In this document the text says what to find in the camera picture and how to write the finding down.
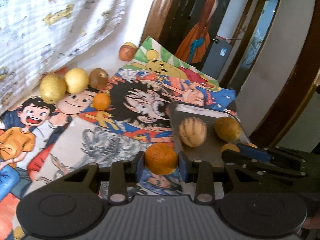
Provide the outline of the person's right hand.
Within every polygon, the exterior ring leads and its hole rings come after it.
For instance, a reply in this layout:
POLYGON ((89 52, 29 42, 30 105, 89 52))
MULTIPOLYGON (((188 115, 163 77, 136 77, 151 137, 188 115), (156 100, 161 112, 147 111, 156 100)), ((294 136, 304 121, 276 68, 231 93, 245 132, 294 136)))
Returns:
POLYGON ((309 229, 309 230, 319 230, 320 229, 320 216, 319 214, 314 217, 308 217, 304 224, 303 228, 309 229))

